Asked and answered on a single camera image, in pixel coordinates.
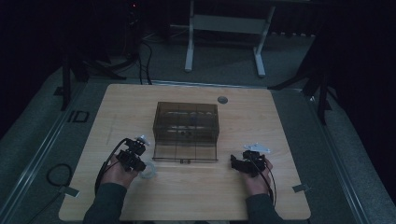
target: wooden table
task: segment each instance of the wooden table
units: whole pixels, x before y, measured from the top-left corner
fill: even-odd
[[[218,103],[226,96],[228,103]],[[157,103],[217,104],[219,111],[218,162],[180,164],[152,161]],[[77,198],[65,197],[59,217],[82,220],[91,206],[97,173],[111,150],[125,137],[144,134],[150,147],[142,161],[155,164],[151,179],[136,178],[128,189],[121,220],[242,220],[247,219],[248,196],[242,178],[231,168],[230,155],[243,145],[261,143],[274,165],[276,211],[285,219],[307,219],[310,210],[271,92],[263,89],[110,85],[99,108],[70,187]]]

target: metal leg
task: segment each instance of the metal leg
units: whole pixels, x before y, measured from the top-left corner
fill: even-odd
[[[264,64],[262,63],[262,46],[264,45],[265,37],[267,37],[268,28],[270,27],[274,11],[275,7],[271,7],[266,22],[262,27],[262,38],[260,39],[260,43],[257,47],[253,48],[254,59],[256,61],[257,67],[257,74],[259,75],[259,77],[265,76]]]
[[[194,55],[194,0],[190,0],[190,26],[189,26],[189,46],[187,47],[186,65],[184,70],[192,70],[192,58]]]

